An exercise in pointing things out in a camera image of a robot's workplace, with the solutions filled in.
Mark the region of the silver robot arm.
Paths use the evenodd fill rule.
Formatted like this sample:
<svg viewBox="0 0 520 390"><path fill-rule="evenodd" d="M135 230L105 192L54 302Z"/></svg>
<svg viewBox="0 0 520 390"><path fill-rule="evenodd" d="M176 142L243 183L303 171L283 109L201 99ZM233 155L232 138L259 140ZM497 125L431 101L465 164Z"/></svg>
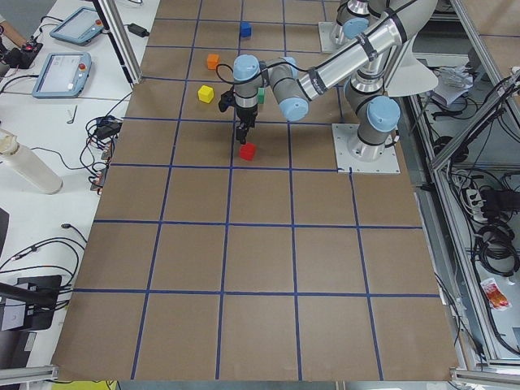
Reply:
<svg viewBox="0 0 520 390"><path fill-rule="evenodd" d="M219 109L234 107L239 118L236 139L245 144L258 114L258 90L271 88L288 122L303 119L312 101L346 80L345 96L359 120L349 140L349 153L359 161L374 162L391 147L387 141L401 117L397 102L384 95L384 73L393 46L414 38L431 18L434 1L389 1L369 5L374 23L346 28L347 41L320 64L297 70L292 58L260 61L251 54L238 56L232 67L233 86L221 97Z"/></svg>
<svg viewBox="0 0 520 390"><path fill-rule="evenodd" d="M336 47L364 32L374 21L367 0L341 0L336 10L336 24L330 33Z"/></svg>

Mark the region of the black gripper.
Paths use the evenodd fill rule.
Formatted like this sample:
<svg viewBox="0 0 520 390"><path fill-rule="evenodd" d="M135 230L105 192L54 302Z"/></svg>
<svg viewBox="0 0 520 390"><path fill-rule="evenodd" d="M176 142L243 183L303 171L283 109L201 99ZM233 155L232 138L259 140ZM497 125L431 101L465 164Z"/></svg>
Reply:
<svg viewBox="0 0 520 390"><path fill-rule="evenodd" d="M249 129L255 127L256 118L258 115L258 107L240 107L236 108L236 114L240 120L239 126L236 128L236 139L243 143L243 145L247 144L247 136L249 134Z"/></svg>

